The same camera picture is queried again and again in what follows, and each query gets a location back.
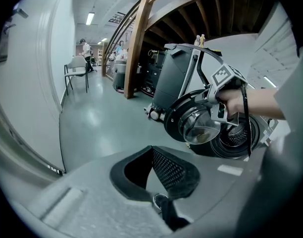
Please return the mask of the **black equipment rack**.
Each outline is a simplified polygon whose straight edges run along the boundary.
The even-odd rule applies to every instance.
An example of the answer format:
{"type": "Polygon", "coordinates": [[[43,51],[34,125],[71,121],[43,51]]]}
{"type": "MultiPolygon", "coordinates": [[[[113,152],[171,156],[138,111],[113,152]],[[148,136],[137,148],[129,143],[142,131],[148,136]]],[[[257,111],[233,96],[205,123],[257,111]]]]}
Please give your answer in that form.
{"type": "Polygon", "coordinates": [[[147,53],[147,63],[142,66],[141,84],[141,90],[147,95],[154,96],[165,55],[166,52],[158,50],[149,50],[147,53]]]}

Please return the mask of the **dark wall picture frame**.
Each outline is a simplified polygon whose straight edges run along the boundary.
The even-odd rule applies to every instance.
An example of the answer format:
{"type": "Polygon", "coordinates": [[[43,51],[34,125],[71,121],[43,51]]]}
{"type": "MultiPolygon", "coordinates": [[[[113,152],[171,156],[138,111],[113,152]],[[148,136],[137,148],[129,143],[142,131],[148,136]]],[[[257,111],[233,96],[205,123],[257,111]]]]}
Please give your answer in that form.
{"type": "Polygon", "coordinates": [[[10,25],[4,25],[0,34],[0,62],[7,61],[8,57],[8,39],[10,25]]]}

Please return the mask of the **grey metal-legged chair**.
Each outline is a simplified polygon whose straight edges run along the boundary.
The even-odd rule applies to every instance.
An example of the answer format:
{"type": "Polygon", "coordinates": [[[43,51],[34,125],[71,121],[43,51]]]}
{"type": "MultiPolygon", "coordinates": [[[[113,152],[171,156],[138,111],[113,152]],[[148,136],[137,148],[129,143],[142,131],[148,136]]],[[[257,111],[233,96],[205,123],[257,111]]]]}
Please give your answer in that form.
{"type": "Polygon", "coordinates": [[[88,92],[88,63],[83,56],[74,56],[70,63],[64,65],[64,81],[66,94],[68,93],[68,81],[71,89],[73,90],[71,77],[72,76],[85,76],[86,93],[88,92]]]}

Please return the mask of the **person's grey shirt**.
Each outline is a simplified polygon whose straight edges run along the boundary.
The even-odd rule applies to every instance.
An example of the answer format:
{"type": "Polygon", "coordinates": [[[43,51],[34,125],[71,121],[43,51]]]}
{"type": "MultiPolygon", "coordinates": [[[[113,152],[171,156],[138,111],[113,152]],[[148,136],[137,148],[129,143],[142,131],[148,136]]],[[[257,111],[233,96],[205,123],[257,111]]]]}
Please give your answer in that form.
{"type": "Polygon", "coordinates": [[[296,69],[279,88],[275,100],[291,132],[303,138],[303,47],[296,69]]]}

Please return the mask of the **dark grey washing machine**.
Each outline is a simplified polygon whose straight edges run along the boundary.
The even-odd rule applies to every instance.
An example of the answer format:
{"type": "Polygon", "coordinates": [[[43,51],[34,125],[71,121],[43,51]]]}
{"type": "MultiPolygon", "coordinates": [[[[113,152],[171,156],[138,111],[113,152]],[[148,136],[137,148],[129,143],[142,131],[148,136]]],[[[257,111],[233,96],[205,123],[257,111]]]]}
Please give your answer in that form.
{"type": "MultiPolygon", "coordinates": [[[[278,120],[263,116],[250,115],[252,150],[265,146],[278,120]]],[[[239,114],[239,125],[221,126],[220,133],[211,141],[201,145],[190,145],[189,148],[198,155],[244,159],[248,156],[248,131],[244,114],[239,114]]]]}

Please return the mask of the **white grey cleaning robot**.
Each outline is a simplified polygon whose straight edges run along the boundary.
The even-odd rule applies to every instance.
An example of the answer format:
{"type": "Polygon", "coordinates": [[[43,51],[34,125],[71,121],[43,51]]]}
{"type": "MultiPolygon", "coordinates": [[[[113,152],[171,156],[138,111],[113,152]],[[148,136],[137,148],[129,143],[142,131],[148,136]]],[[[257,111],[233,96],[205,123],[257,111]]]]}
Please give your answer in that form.
{"type": "Polygon", "coordinates": [[[191,92],[192,79],[197,75],[203,89],[209,89],[211,76],[225,63],[222,56],[191,44],[166,44],[166,55],[152,103],[145,112],[153,120],[164,120],[170,106],[191,92]]]}

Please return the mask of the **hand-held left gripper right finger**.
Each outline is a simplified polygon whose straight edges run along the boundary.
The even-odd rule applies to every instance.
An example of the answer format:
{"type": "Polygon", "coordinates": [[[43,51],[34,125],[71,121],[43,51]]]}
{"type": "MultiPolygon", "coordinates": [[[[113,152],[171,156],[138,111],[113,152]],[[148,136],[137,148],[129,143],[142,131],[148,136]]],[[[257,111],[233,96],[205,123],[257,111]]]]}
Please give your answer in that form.
{"type": "Polygon", "coordinates": [[[156,146],[152,147],[152,168],[171,199],[189,197],[200,183],[193,164],[156,146]]]}

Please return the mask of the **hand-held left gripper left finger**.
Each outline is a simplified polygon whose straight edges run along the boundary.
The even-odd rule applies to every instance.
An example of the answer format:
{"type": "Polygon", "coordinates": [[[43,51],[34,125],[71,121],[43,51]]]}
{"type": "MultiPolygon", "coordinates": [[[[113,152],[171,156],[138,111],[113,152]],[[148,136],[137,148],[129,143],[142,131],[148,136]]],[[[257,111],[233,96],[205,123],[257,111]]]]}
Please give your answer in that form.
{"type": "Polygon", "coordinates": [[[152,160],[151,146],[122,159],[110,170],[111,183],[120,194],[129,200],[151,202],[152,196],[146,187],[152,169],[152,160]]]}

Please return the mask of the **wooden staircase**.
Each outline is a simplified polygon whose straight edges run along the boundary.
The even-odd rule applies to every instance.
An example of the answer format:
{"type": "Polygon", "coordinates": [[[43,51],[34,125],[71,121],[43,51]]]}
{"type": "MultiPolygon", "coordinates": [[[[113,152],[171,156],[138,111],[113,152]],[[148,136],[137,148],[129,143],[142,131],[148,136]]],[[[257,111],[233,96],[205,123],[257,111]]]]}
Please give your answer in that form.
{"type": "Polygon", "coordinates": [[[134,68],[141,52],[151,48],[164,50],[167,43],[193,43],[197,35],[207,40],[257,34],[265,25],[278,0],[171,0],[156,13],[158,0],[138,0],[111,37],[103,51],[107,60],[116,43],[132,27],[128,43],[124,96],[134,96],[137,79],[134,68]]]}

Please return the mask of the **person's black trouser leg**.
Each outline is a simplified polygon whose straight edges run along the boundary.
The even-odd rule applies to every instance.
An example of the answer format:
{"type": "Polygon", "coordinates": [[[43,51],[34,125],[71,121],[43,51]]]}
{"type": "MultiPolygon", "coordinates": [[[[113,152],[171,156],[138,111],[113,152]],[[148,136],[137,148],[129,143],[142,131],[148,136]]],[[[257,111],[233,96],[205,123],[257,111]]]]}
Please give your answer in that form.
{"type": "Polygon", "coordinates": [[[162,219],[172,231],[184,228],[190,224],[185,218],[178,217],[171,200],[166,199],[161,203],[161,213],[162,219]]]}

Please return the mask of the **dark round washing machine door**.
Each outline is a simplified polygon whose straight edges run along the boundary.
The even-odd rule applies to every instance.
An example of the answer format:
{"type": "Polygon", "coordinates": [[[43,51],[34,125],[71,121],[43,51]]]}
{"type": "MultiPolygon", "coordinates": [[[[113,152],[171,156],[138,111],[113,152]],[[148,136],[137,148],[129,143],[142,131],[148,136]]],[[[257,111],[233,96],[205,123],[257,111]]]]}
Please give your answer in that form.
{"type": "Polygon", "coordinates": [[[164,118],[166,132],[175,140],[191,145],[205,144],[221,130],[221,123],[210,117],[212,105],[195,103],[196,95],[204,89],[194,90],[178,98],[167,110],[164,118]]]}

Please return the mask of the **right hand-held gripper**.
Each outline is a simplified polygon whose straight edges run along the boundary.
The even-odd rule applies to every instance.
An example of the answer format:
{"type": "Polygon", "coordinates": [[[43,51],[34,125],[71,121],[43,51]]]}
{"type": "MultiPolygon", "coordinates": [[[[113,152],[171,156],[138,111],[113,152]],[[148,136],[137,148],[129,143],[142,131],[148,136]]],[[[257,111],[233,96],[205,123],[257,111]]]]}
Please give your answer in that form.
{"type": "Polygon", "coordinates": [[[218,71],[211,76],[211,86],[200,94],[196,95],[195,103],[200,105],[212,105],[210,117],[219,123],[239,125],[239,115],[228,117],[228,109],[219,98],[218,93],[222,90],[240,89],[247,86],[248,82],[243,75],[234,67],[224,63],[218,71]]]}

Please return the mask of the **person's black shoe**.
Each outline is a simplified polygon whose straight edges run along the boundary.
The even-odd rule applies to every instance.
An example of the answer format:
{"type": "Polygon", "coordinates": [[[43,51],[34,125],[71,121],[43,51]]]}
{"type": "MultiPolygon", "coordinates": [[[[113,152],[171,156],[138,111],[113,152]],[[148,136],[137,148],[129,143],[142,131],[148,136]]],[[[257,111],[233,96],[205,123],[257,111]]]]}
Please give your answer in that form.
{"type": "Polygon", "coordinates": [[[153,196],[154,206],[159,210],[162,210],[163,204],[167,202],[168,202],[168,197],[162,193],[158,193],[153,196]]]}

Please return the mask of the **person's right forearm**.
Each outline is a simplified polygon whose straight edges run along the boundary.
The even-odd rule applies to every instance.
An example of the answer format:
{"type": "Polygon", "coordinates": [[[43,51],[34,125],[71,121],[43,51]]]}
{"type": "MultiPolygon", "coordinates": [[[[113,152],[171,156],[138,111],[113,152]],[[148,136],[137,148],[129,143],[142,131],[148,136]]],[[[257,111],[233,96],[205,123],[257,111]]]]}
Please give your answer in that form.
{"type": "Polygon", "coordinates": [[[276,93],[276,89],[248,89],[246,100],[249,114],[285,120],[275,100],[276,93]]]}

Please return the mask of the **grey cloth-covered table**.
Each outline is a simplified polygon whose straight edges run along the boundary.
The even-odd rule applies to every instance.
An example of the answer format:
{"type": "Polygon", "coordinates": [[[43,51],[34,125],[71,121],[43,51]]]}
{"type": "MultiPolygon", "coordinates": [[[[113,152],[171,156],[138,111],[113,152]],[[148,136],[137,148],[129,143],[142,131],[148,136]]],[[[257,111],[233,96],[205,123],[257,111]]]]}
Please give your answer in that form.
{"type": "Polygon", "coordinates": [[[115,60],[112,86],[116,91],[124,90],[126,63],[126,60],[115,60]]]}

